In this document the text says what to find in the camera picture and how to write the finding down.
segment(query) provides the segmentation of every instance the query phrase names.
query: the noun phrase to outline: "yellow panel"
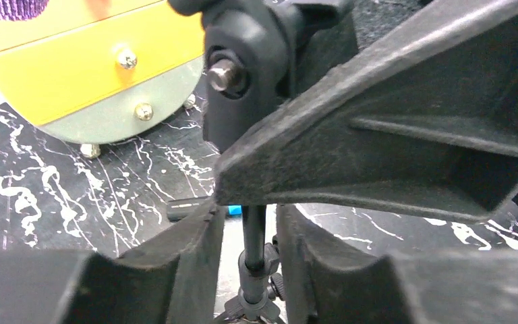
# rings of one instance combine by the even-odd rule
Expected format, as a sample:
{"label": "yellow panel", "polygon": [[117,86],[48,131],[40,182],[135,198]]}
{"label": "yellow panel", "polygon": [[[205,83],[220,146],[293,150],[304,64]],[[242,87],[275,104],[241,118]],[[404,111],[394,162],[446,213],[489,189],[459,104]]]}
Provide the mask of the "yellow panel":
{"label": "yellow panel", "polygon": [[[199,17],[161,1],[0,52],[0,90],[43,125],[201,56],[203,36]],[[116,62],[123,47],[138,57],[132,70]]]}
{"label": "yellow panel", "polygon": [[0,20],[0,51],[66,32],[156,3],[158,0],[50,0],[45,11],[26,22]]}

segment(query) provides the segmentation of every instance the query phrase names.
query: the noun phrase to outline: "curved black piece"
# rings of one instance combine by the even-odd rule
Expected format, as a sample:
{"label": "curved black piece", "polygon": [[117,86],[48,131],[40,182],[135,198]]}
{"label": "curved black piece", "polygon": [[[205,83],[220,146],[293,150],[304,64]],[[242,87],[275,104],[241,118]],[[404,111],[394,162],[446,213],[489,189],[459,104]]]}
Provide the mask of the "curved black piece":
{"label": "curved black piece", "polygon": [[493,216],[518,192],[518,0],[429,4],[254,125],[215,171],[222,205]]}
{"label": "curved black piece", "polygon": [[208,200],[115,260],[92,251],[0,252],[0,324],[209,323],[225,215]]}
{"label": "curved black piece", "polygon": [[376,259],[294,205],[277,207],[277,233],[289,324],[518,323],[518,251]]}
{"label": "curved black piece", "polygon": [[179,14],[191,16],[223,0],[169,0],[170,6]]}
{"label": "curved black piece", "polygon": [[246,76],[245,92],[237,96],[206,83],[204,139],[223,152],[277,107],[277,84],[288,70],[288,48],[263,1],[215,1],[201,11],[206,66],[225,58],[216,52],[232,53],[243,63],[240,73]]}
{"label": "curved black piece", "polygon": [[265,212],[266,206],[243,206],[243,246],[245,247],[245,266],[252,271],[264,266]]}

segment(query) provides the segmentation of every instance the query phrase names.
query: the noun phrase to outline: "blue object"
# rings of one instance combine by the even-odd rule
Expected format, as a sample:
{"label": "blue object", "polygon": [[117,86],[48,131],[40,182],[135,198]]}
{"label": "blue object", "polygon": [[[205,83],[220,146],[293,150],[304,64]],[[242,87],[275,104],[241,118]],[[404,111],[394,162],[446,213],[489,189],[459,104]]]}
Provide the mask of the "blue object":
{"label": "blue object", "polygon": [[227,210],[231,216],[233,215],[241,215],[241,206],[240,205],[231,205],[227,207]]}

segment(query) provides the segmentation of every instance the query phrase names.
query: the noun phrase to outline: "screw head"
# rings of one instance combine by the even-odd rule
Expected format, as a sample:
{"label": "screw head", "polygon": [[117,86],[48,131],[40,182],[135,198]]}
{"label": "screw head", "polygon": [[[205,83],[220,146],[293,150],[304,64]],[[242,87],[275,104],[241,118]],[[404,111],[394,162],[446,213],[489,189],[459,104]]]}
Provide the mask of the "screw head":
{"label": "screw head", "polygon": [[81,144],[80,153],[87,159],[95,159],[100,156],[100,145],[98,144]]}
{"label": "screw head", "polygon": [[208,81],[216,91],[225,91],[239,82],[239,68],[228,59],[215,63],[207,72]]}
{"label": "screw head", "polygon": [[131,49],[122,49],[118,52],[117,61],[121,67],[131,70],[138,64],[138,57]]}
{"label": "screw head", "polygon": [[139,103],[136,105],[136,108],[134,108],[134,115],[139,120],[147,122],[154,117],[154,109],[149,103]]}

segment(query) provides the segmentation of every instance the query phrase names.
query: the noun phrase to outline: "purple knit fabric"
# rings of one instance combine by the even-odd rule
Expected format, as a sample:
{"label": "purple knit fabric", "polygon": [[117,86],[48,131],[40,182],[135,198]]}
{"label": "purple knit fabric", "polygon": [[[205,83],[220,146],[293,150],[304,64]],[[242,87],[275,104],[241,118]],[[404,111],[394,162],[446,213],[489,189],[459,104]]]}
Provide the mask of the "purple knit fabric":
{"label": "purple knit fabric", "polygon": [[0,20],[30,20],[40,15],[49,0],[0,0]]}

